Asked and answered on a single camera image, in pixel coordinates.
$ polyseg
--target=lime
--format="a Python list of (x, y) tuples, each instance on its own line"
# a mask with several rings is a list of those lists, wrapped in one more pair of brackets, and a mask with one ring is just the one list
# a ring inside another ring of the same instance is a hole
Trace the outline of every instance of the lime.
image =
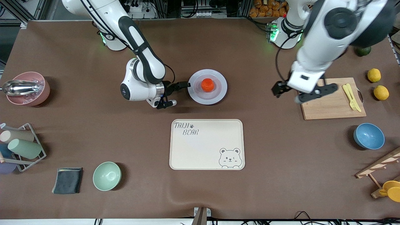
[(371, 47), (366, 47), (366, 48), (358, 48), (358, 47), (354, 47), (354, 52), (356, 53), (356, 55), (358, 56), (366, 56), (371, 52)]

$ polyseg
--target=dark gray towel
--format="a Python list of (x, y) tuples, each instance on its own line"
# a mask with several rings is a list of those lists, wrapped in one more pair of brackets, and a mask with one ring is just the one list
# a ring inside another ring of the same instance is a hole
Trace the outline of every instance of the dark gray towel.
[(82, 168), (59, 168), (52, 192), (59, 195), (78, 193), (81, 179)]

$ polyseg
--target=bear cartoon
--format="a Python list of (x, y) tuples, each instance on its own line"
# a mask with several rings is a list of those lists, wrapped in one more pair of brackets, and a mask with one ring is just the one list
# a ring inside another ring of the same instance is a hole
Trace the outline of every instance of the bear cartoon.
[(242, 159), (240, 158), (240, 149), (235, 148), (233, 150), (226, 150), (224, 148), (220, 149), (220, 165), (223, 168), (239, 168), (242, 164)]

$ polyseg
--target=table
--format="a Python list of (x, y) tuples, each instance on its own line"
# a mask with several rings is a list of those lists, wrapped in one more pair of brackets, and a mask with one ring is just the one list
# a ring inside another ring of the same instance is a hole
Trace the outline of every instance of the table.
[[(400, 205), (373, 199), (375, 184), (355, 174), (400, 145), (400, 68), (387, 39), (367, 57), (351, 50), (326, 72), (327, 78), (354, 77), (363, 93), (367, 117), (304, 121), (291, 91), (276, 99), (277, 48), (242, 19), (141, 21), (154, 52), (188, 80), (211, 68), (228, 81), (225, 99), (204, 106), (187, 91), (166, 110), (129, 102), (119, 85), (133, 54), (102, 45), (90, 22), (29, 22), (16, 39), (1, 82), (36, 71), (48, 80), (49, 99), (22, 107), (0, 97), (1, 121), (18, 127), (30, 122), (48, 156), (26, 172), (0, 177), (0, 219), (19, 218), (174, 218), (193, 207), (212, 209), (216, 218), (291, 219), (304, 210), (312, 218), (381, 219), (399, 216)], [(288, 71), (297, 46), (281, 52)], [(365, 71), (376, 67), (378, 83), (390, 90), (375, 101)], [(172, 73), (167, 71), (167, 80)], [(170, 126), (175, 119), (240, 119), (246, 166), (240, 171), (174, 171), (169, 167)], [(355, 127), (378, 125), (386, 135), (377, 151), (361, 151)], [(92, 174), (102, 162), (122, 167), (121, 185), (98, 191)], [(79, 194), (54, 195), (57, 168), (83, 167)], [(398, 176), (400, 165), (375, 172), (383, 182)]]

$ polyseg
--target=blue cup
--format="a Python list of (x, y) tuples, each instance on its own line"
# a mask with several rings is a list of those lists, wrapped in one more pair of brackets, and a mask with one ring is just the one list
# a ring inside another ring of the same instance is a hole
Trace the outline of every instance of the blue cup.
[(0, 144), (0, 152), (4, 158), (12, 159), (11, 151), (8, 149), (8, 144)]
[[(8, 144), (0, 144), (0, 152), (4, 158), (12, 159), (11, 151), (7, 148)], [(0, 163), (0, 174), (9, 174), (15, 170), (15, 163)]]

